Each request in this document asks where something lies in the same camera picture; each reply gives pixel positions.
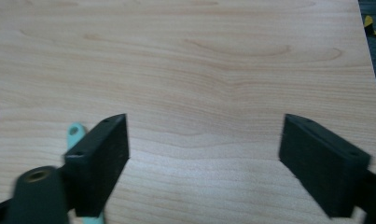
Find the light wood surface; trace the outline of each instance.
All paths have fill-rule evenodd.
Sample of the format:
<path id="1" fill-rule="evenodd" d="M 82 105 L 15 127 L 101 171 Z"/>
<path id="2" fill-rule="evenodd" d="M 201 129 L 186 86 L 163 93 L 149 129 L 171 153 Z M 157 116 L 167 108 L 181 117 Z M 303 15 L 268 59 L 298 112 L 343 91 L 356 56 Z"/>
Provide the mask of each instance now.
<path id="1" fill-rule="evenodd" d="M 0 0 L 0 202 L 62 164 L 70 123 L 120 113 L 132 157 L 108 223 L 359 223 L 327 219 L 277 157 L 292 113 L 376 171 L 356 0 Z"/>

